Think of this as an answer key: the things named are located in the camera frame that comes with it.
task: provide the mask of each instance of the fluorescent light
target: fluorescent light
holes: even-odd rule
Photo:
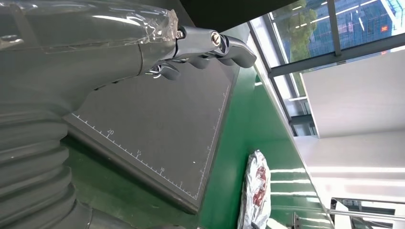
[[[304,168],[293,168],[293,169],[273,169],[270,173],[305,173]]]
[[[362,3],[362,4],[360,4],[360,5],[361,5],[361,6],[364,6],[364,5],[367,5],[367,4],[372,3],[372,2],[375,2],[375,1],[378,1],[378,0],[367,1],[367,2]]]
[[[350,10],[354,10],[355,8],[358,8],[358,7],[359,7],[359,5],[350,7],[350,8],[348,8],[348,9],[345,9],[345,10],[342,10],[342,11],[340,11],[340,12],[337,12],[336,15],[339,15],[339,14],[341,14],[341,13],[344,13],[344,12],[347,12],[347,11],[350,11]]]
[[[320,21],[320,20],[323,20],[323,19],[327,19],[327,18],[329,18],[329,16],[313,20],[313,21],[311,21],[311,23],[314,23],[314,22],[317,22],[317,21]]]
[[[309,167],[311,173],[405,173],[405,168],[384,167]]]
[[[362,21],[361,18],[359,18],[359,22],[360,22],[360,25],[362,26],[362,29],[363,29],[363,31],[364,31],[364,25],[363,25],[363,21]]]
[[[270,180],[270,184],[310,184],[310,180]]]
[[[124,23],[128,23],[128,24],[140,26],[140,24],[138,22],[131,20],[131,18],[134,18],[134,17],[127,17],[126,19],[110,17],[110,16],[102,16],[102,15],[94,15],[93,17],[94,18],[103,18],[103,19],[108,19],[108,20],[113,20],[113,21],[120,21],[120,22],[124,22]]]
[[[323,184],[343,184],[355,186],[382,186],[382,187],[405,187],[404,181],[388,181],[376,179],[346,179],[346,178],[331,178],[331,177],[317,177],[313,178],[315,183]]]

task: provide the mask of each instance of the transparent tape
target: transparent tape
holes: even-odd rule
[[[89,48],[173,42],[173,10],[122,1],[1,1],[0,51]]]

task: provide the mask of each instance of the white wall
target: white wall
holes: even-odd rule
[[[321,138],[405,129],[405,52],[303,74]]]
[[[405,131],[294,139],[325,198],[405,202]]]

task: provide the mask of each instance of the robotic hand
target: robotic hand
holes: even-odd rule
[[[256,56],[241,40],[221,35],[217,31],[181,26],[177,31],[176,46],[168,59],[159,61],[146,74],[176,80],[179,70],[170,62],[190,63],[198,69],[208,66],[211,58],[231,66],[252,67]]]

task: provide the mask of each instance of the tree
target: tree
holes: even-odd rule
[[[310,57],[309,38],[316,30],[317,14],[306,9],[305,0],[299,0],[273,12],[278,33],[290,45],[290,62]]]

